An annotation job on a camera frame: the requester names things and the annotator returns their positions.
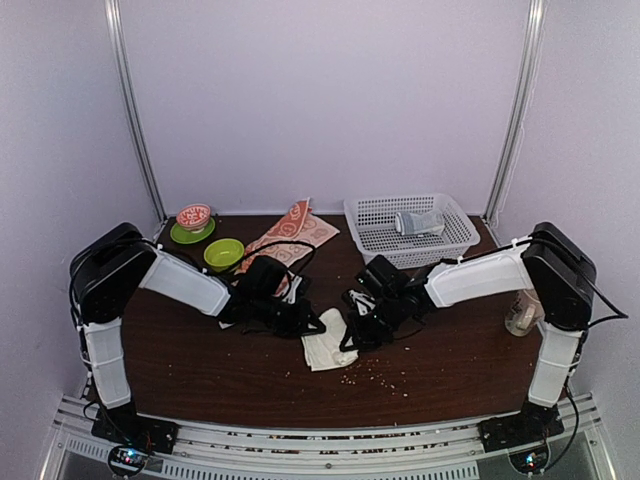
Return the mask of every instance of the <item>bowl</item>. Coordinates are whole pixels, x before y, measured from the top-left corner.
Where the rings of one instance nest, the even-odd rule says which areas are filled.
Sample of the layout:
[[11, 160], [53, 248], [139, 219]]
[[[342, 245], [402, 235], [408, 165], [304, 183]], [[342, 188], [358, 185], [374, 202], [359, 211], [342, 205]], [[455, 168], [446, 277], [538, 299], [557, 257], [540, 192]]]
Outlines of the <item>bowl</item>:
[[176, 223], [189, 232], [199, 233], [211, 218], [211, 207], [202, 203], [184, 207], [176, 216]]
[[244, 255], [244, 245], [235, 238], [221, 238], [204, 251], [204, 261], [214, 272], [226, 270]]

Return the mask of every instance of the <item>dark brown tabletop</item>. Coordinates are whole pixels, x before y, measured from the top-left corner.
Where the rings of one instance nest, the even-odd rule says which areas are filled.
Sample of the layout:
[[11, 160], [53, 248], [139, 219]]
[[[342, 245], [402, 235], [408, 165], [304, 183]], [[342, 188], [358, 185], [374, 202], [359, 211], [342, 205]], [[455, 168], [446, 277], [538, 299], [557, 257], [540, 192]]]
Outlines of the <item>dark brown tabletop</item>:
[[[278, 217], [223, 217], [200, 245], [178, 246], [202, 261], [213, 239], [245, 245]], [[307, 297], [318, 314], [338, 307], [356, 287], [362, 257], [344, 217], [324, 216], [341, 233], [318, 249], [305, 273]], [[479, 219], [482, 241], [469, 254], [494, 244]], [[221, 330], [214, 318], [154, 292], [138, 290], [127, 306], [123, 343], [129, 381], [142, 413], [185, 420], [283, 428], [407, 425], [496, 414], [520, 408], [540, 347], [504, 327], [513, 294], [471, 300], [431, 314], [418, 334], [363, 354], [350, 367], [312, 373], [300, 340]], [[397, 336], [415, 331], [405, 322]]]

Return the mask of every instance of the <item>red bowl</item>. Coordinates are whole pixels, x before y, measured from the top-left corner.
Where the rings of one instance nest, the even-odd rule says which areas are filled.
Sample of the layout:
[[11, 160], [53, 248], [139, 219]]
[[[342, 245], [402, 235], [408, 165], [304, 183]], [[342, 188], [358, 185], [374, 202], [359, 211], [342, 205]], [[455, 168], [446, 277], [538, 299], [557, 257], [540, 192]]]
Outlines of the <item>red bowl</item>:
[[189, 205], [183, 208], [176, 217], [176, 222], [190, 232], [202, 230], [211, 219], [211, 207], [204, 204]]

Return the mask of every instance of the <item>white cloth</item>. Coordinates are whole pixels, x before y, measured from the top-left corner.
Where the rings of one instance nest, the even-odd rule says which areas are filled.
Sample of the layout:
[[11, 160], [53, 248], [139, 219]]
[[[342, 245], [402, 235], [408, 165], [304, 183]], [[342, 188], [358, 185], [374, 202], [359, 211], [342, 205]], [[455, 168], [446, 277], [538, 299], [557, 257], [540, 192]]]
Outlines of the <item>white cloth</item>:
[[304, 358], [312, 372], [331, 370], [351, 365], [358, 359], [358, 352], [341, 352], [340, 341], [344, 337], [347, 325], [337, 308], [330, 308], [320, 320], [327, 327], [327, 331], [320, 335], [302, 337]]

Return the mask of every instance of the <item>white plastic basket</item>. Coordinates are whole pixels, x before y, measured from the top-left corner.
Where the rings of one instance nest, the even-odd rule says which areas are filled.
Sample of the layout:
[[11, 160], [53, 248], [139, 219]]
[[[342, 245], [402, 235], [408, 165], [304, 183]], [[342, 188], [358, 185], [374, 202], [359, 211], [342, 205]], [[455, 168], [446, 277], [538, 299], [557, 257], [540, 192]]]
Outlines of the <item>white plastic basket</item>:
[[[426, 213], [434, 208], [444, 214], [442, 236], [403, 237], [396, 231], [396, 212]], [[376, 255], [384, 255], [396, 268], [417, 268], [442, 258], [457, 258], [480, 242], [469, 217], [450, 196], [442, 193], [345, 200], [344, 213], [365, 263]]]

